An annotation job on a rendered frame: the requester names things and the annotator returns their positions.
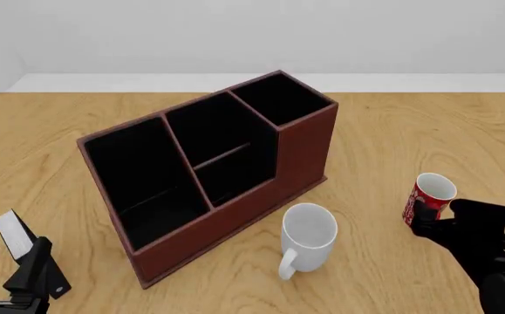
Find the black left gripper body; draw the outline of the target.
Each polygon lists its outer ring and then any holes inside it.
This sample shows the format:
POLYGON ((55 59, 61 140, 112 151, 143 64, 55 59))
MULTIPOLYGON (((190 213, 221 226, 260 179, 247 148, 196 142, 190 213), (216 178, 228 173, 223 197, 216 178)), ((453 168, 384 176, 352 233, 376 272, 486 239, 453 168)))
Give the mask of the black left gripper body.
POLYGON ((0 314, 46 314, 48 295, 16 294, 10 300, 0 300, 0 314))

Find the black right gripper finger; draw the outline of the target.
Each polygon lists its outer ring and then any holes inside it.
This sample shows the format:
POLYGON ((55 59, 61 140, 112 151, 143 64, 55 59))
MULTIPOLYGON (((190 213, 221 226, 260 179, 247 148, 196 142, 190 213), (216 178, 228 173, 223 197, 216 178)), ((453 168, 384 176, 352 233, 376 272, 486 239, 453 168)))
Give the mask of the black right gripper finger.
POLYGON ((458 223, 470 223, 474 220, 474 201, 458 198, 451 201, 449 207, 458 223))
POLYGON ((413 204, 412 229, 428 227, 433 222, 436 222, 438 213, 438 209, 426 205, 423 201, 415 201, 413 204))

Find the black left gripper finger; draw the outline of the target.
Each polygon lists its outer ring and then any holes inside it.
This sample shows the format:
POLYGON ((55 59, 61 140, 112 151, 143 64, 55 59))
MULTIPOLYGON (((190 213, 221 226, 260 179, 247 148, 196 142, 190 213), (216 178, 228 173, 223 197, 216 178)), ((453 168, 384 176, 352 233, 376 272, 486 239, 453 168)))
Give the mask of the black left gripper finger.
POLYGON ((12 209, 0 215, 0 236, 18 265, 3 287, 13 296, 48 297, 47 264, 51 257, 51 242, 46 237, 32 240, 12 209))

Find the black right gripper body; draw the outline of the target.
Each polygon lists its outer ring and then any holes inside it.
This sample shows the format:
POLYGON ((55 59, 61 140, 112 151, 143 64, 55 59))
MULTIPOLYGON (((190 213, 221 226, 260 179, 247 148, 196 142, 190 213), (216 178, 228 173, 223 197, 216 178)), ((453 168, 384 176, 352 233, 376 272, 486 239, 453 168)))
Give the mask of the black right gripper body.
POLYGON ((487 225, 445 219, 434 222, 413 220, 412 232, 436 242, 452 253, 457 260, 491 261, 505 250, 504 229, 487 225))

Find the red printed mug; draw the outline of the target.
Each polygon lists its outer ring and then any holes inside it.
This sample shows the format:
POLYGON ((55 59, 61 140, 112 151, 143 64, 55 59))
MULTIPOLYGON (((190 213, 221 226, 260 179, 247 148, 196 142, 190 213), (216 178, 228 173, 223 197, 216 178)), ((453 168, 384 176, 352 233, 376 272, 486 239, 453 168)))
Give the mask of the red printed mug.
POLYGON ((419 174, 405 205, 402 219, 408 227, 412 228, 413 204, 415 201, 420 200, 426 205, 439 210, 436 220, 438 221, 444 208, 449 205, 456 195, 457 187, 442 174, 419 174))

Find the white mug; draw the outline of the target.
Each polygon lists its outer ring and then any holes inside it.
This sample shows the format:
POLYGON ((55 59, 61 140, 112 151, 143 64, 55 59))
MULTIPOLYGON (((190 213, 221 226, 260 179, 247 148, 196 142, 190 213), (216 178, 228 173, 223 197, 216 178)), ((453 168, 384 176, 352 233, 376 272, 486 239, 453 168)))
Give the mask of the white mug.
POLYGON ((335 216, 314 203, 298 203, 283 215, 283 258, 278 275, 289 280, 297 272, 319 269, 329 257, 338 235, 335 216))

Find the red-brown desk caddy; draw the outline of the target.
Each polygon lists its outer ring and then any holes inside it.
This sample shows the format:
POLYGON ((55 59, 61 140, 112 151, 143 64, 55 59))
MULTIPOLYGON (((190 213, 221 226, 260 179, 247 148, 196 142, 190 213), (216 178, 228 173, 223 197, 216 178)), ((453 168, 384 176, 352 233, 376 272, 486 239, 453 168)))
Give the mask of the red-brown desk caddy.
POLYGON ((78 148, 147 288, 323 182, 338 103, 276 71, 78 148))

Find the flat plate on left gripper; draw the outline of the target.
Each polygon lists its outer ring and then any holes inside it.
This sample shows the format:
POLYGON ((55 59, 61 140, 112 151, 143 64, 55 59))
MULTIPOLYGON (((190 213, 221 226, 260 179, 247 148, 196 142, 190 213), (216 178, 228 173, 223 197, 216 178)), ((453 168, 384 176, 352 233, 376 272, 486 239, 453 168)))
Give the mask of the flat plate on left gripper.
POLYGON ((45 272, 47 291, 53 299, 58 300, 72 289, 65 274, 51 256, 45 265, 45 272))

